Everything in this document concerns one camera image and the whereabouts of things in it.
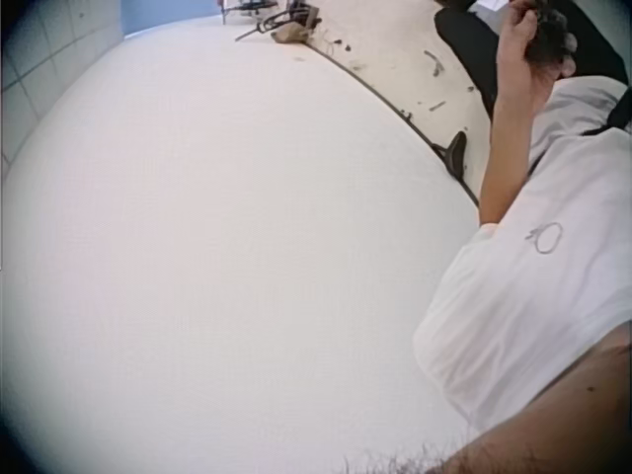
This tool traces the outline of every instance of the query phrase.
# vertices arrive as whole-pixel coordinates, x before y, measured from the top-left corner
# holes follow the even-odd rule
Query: dark object in hand
[[[526,60],[537,66],[562,64],[572,52],[567,44],[567,20],[548,0],[535,0],[537,32],[526,49]]]

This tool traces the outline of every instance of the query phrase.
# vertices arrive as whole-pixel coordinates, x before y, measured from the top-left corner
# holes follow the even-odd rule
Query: person
[[[424,373],[481,433],[433,473],[632,470],[632,138],[603,126],[627,76],[572,18],[575,67],[529,63],[533,7],[513,0],[500,37],[464,11],[436,18],[492,132],[480,228],[414,337]]]

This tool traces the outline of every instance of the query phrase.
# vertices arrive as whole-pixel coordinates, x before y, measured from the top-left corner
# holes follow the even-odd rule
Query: hand
[[[575,62],[571,58],[546,66],[534,66],[526,61],[526,48],[536,31],[537,15],[532,0],[512,0],[498,48],[498,99],[523,109],[532,117],[544,108],[555,81],[575,73]]]

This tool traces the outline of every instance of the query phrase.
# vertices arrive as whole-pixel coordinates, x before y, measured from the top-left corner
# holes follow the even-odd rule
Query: black pants
[[[593,22],[571,0],[550,0],[550,5],[566,16],[569,32],[578,48],[574,54],[574,77],[606,76],[628,84],[623,59],[603,37]],[[490,117],[498,94],[496,52],[498,35],[472,13],[444,8],[434,17],[439,36],[452,48],[481,92]]]

